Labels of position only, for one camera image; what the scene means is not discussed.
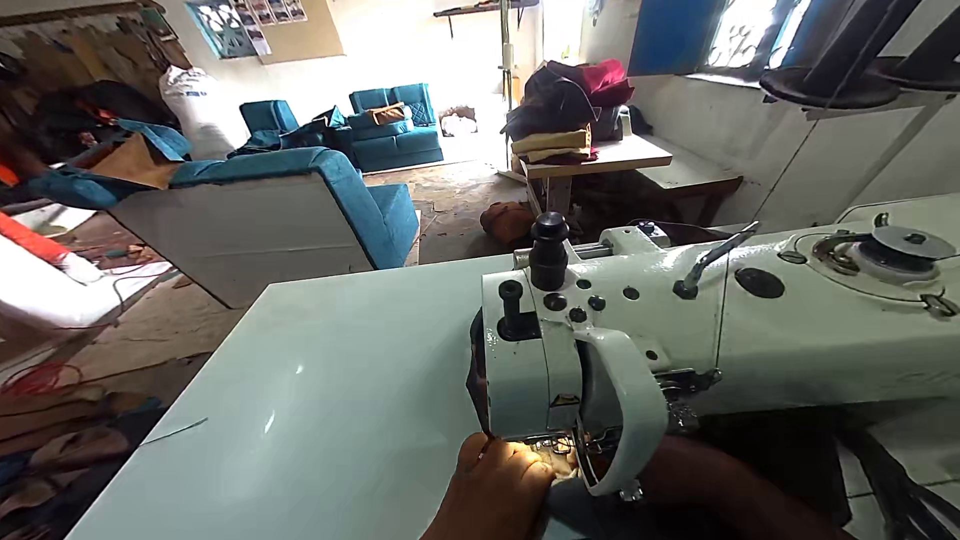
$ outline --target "finger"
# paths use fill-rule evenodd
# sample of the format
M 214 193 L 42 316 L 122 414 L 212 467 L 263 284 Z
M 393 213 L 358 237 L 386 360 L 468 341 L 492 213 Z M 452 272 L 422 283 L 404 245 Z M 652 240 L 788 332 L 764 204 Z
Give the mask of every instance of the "finger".
M 483 457 L 480 458 L 480 463 L 477 464 L 477 468 L 484 471 L 496 469 L 500 465 L 503 465 L 511 455 L 515 454 L 516 450 L 516 443 L 508 443 L 496 439 L 487 447 L 487 451 L 483 454 Z
M 531 496 L 532 500 L 539 502 L 546 495 L 547 489 L 550 488 L 550 482 L 553 481 L 555 476 L 553 467 L 549 463 L 536 461 L 527 467 L 527 470 L 523 473 L 523 477 L 520 479 L 520 487 Z
M 460 453 L 457 455 L 457 471 L 468 471 L 476 466 L 488 439 L 484 433 L 474 433 L 467 437 L 464 444 L 460 445 Z
M 517 452 L 511 455 L 510 459 L 507 459 L 507 464 L 504 467 L 504 478 L 510 482 L 520 482 L 527 469 L 538 461 L 543 461 L 543 458 L 536 452 L 530 452 L 529 450 Z

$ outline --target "red cable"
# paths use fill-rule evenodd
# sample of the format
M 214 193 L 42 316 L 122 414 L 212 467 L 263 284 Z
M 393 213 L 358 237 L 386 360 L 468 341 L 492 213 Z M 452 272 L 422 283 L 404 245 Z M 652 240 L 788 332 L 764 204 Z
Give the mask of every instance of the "red cable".
M 65 362 L 48 362 L 23 368 L 0 384 L 0 394 L 41 396 L 53 393 L 60 386 L 62 373 L 71 370 L 77 374 L 77 380 L 70 385 L 83 382 L 84 372 L 79 367 Z

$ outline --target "poster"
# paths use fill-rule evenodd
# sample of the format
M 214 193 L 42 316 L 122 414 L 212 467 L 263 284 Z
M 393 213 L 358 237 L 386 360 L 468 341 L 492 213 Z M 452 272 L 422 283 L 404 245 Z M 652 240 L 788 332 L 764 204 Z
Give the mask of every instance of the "poster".
M 233 0 L 233 10 L 236 11 L 237 16 L 240 18 L 240 24 L 243 25 L 247 37 L 250 38 L 256 54 L 261 57 L 271 54 L 270 44 L 267 43 L 263 32 L 260 31 L 260 26 L 256 23 L 254 13 L 251 12 L 246 0 Z
M 302 0 L 246 0 L 248 11 L 260 26 L 306 20 Z

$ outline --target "teal sofa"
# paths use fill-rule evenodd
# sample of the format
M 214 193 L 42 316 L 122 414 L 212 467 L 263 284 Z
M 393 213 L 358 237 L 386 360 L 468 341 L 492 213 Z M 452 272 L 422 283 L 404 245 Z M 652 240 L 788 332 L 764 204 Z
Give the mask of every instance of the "teal sofa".
M 348 128 L 338 130 L 341 146 L 364 172 L 381 171 L 444 160 L 437 114 L 426 84 L 375 88 L 349 96 L 354 114 Z M 373 123 L 368 109 L 403 102 L 404 119 L 383 126 Z
M 30 188 L 69 206 L 105 209 L 227 307 L 249 306 L 270 283 L 399 268 L 416 239 L 407 185 L 367 187 L 336 150 L 183 161 L 190 145 L 176 131 L 121 125 L 181 162 L 169 189 L 71 166 Z

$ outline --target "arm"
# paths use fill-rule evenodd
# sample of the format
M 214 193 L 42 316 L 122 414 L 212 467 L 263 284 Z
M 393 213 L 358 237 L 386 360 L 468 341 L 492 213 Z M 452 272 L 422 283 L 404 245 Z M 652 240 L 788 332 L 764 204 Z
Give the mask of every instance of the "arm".
M 651 502 L 704 506 L 745 540 L 853 540 L 747 465 L 680 437 L 663 437 L 640 483 Z

